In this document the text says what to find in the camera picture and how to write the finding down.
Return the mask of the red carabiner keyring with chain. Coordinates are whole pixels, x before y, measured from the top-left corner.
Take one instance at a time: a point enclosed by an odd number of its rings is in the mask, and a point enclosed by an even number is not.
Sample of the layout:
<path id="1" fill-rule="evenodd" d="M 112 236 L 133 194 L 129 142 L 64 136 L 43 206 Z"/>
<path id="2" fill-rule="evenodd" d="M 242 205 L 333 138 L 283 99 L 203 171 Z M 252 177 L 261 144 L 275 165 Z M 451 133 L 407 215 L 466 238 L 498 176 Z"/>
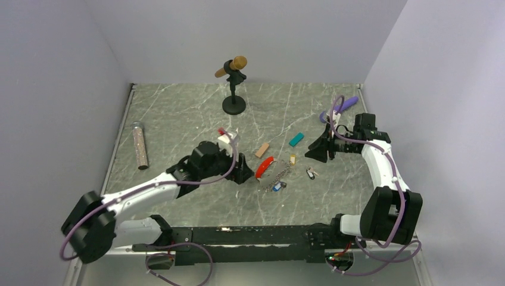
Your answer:
<path id="1" fill-rule="evenodd" d="M 278 182 L 284 182 L 284 178 L 293 166 L 289 161 L 276 159 L 273 156 L 266 158 L 254 174 L 258 182 L 257 191 L 273 192 L 272 187 Z"/>

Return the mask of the black tagged key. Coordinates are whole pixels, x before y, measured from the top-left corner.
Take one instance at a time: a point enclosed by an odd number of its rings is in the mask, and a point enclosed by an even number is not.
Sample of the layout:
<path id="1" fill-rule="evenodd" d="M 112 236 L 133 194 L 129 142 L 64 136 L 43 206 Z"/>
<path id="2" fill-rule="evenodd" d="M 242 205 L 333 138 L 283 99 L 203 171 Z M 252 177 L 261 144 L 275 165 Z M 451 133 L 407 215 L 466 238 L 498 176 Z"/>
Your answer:
<path id="1" fill-rule="evenodd" d="M 316 177 L 319 176 L 319 174 L 315 171 L 313 167 L 309 167 L 306 169 L 307 176 L 311 179 L 314 180 Z"/>

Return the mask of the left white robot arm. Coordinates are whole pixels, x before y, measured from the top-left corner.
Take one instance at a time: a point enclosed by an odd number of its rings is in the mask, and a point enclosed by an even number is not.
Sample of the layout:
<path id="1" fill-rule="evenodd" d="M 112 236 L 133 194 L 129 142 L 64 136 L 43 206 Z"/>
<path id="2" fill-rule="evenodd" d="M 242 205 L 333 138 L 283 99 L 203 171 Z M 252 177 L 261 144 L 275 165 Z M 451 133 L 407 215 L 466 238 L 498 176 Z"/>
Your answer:
<path id="1" fill-rule="evenodd" d="M 192 154 L 155 178 L 124 191 L 98 195 L 89 191 L 81 196 L 61 232 L 65 236 L 60 259 L 94 262 L 117 247 L 145 244 L 164 250 L 173 244 L 173 230 L 160 215 L 132 220 L 137 212 L 159 203 L 173 201 L 222 179 L 243 184 L 254 176 L 245 155 L 234 142 L 202 141 Z"/>

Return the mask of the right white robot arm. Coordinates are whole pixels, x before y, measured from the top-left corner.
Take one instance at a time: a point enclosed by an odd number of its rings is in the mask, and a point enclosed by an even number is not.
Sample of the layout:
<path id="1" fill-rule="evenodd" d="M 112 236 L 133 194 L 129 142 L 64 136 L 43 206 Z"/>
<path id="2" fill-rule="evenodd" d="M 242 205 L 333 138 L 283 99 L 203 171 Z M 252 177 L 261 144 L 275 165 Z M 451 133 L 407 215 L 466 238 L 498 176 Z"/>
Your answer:
<path id="1" fill-rule="evenodd" d="M 391 139 L 375 126 L 375 115 L 356 115 L 351 130 L 338 133 L 340 114 L 327 118 L 324 132 L 308 147 L 305 157 L 322 163 L 337 153 L 359 154 L 372 178 L 373 193 L 361 214 L 338 214 L 328 232 L 329 242 L 344 247 L 351 237 L 382 242 L 383 247 L 406 245 L 413 238 L 423 204 L 419 193 L 411 192 L 400 175 L 391 149 Z"/>

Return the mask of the teal block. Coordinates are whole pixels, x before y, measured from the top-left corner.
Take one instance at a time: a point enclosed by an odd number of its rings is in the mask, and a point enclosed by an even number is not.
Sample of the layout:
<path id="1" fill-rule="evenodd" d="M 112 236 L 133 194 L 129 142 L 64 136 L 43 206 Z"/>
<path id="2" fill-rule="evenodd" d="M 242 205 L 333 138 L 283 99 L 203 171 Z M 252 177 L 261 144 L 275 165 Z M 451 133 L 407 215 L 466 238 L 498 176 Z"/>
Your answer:
<path id="1" fill-rule="evenodd" d="M 298 145 L 302 140 L 304 139 L 304 134 L 299 132 L 298 134 L 296 134 L 289 142 L 288 144 L 291 146 L 291 147 L 295 147 L 296 145 Z"/>

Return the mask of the peach block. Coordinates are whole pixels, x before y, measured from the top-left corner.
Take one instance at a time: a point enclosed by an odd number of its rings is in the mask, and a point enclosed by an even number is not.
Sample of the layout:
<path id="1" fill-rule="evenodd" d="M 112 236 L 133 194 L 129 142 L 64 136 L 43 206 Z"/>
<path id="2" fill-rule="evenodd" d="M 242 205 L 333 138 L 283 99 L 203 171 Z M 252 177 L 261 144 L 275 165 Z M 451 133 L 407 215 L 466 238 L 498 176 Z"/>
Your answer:
<path id="1" fill-rule="evenodd" d="M 269 149 L 270 145 L 269 143 L 263 143 L 260 148 L 256 151 L 255 156 L 257 158 L 262 158 L 262 156 L 266 153 L 266 151 Z"/>

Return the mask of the black microphone stand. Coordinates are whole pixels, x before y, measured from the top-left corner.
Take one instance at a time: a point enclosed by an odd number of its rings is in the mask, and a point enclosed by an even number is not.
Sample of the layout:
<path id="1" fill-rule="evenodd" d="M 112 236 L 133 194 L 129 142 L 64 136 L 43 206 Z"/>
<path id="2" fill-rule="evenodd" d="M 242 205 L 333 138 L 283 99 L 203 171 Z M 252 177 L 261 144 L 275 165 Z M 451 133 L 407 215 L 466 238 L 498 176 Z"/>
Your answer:
<path id="1" fill-rule="evenodd" d="M 224 71 L 228 75 L 226 81 L 229 83 L 231 95 L 223 100 L 222 109 L 229 115 L 238 115 L 245 111 L 246 102 L 242 97 L 236 95 L 236 86 L 245 81 L 247 76 L 240 69 L 233 69 L 231 64 L 233 64 L 233 60 L 228 60 L 223 65 Z"/>

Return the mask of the glitter tube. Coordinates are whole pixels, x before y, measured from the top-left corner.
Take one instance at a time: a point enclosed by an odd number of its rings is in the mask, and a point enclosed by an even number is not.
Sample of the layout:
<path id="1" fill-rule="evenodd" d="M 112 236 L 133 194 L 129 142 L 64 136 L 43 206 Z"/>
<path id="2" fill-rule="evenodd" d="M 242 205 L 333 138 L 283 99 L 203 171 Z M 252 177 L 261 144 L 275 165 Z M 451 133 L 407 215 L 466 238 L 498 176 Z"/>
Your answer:
<path id="1" fill-rule="evenodd" d="M 144 138 L 144 126 L 139 121 L 133 122 L 131 126 L 137 168 L 139 170 L 145 170 L 149 168 L 149 163 Z"/>

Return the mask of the brown microphone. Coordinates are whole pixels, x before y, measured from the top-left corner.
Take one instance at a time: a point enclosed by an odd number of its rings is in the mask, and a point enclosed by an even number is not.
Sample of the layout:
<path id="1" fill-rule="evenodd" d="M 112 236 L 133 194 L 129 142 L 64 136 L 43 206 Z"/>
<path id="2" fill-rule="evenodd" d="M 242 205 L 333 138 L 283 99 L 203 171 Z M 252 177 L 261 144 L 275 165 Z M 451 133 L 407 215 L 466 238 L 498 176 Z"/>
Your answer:
<path id="1" fill-rule="evenodd" d="M 227 70 L 237 71 L 242 70 L 248 64 L 248 60 L 243 55 L 236 56 L 234 59 L 224 63 L 223 67 L 215 72 L 216 78 L 223 77 L 227 74 Z"/>

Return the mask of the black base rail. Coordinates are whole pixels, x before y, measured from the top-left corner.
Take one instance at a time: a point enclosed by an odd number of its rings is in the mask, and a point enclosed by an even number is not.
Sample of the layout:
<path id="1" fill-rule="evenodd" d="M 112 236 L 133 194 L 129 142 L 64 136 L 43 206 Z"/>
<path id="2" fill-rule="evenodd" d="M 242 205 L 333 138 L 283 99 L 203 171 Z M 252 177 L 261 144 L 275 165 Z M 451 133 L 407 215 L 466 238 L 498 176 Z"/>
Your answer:
<path id="1" fill-rule="evenodd" d="M 350 253 L 354 237 L 324 223 L 281 226 L 174 227 L 166 245 L 134 244 L 135 253 L 170 253 L 176 266 L 215 263 L 304 261 L 323 263 Z"/>

